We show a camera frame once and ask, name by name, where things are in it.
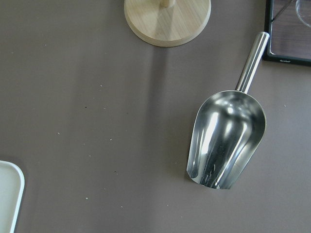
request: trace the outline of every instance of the stainless steel scoop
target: stainless steel scoop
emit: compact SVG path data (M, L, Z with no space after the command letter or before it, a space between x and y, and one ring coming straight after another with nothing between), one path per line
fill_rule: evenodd
M229 189L262 139L266 117L247 91L268 40L268 33L257 35L236 89L211 96L199 109L187 165L199 184Z

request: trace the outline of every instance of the wooden stand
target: wooden stand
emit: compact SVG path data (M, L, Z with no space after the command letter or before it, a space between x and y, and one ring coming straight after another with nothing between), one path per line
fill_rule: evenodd
M132 31L152 45L185 44L206 26L210 0L125 0L125 18Z

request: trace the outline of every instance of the dark wood grain surface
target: dark wood grain surface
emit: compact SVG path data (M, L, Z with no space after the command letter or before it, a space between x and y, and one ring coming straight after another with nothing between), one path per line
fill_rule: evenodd
M273 1L273 17L288 0ZM272 23L271 52L275 55L311 59L311 28L304 25L295 10L295 1Z

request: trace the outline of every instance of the shiny metal surface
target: shiny metal surface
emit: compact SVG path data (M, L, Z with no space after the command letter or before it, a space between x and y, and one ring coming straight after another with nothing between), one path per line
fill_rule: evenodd
M259 33L235 91L219 92L200 107L192 133L187 172L206 187L229 189L258 147L266 128L261 105L247 95L267 45Z

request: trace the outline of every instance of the scoop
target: scoop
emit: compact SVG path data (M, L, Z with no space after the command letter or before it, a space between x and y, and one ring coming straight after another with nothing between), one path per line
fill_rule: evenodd
M266 32L256 36L236 89L211 96L199 109L187 165L196 183L229 189L261 142L265 113L247 91L269 37Z

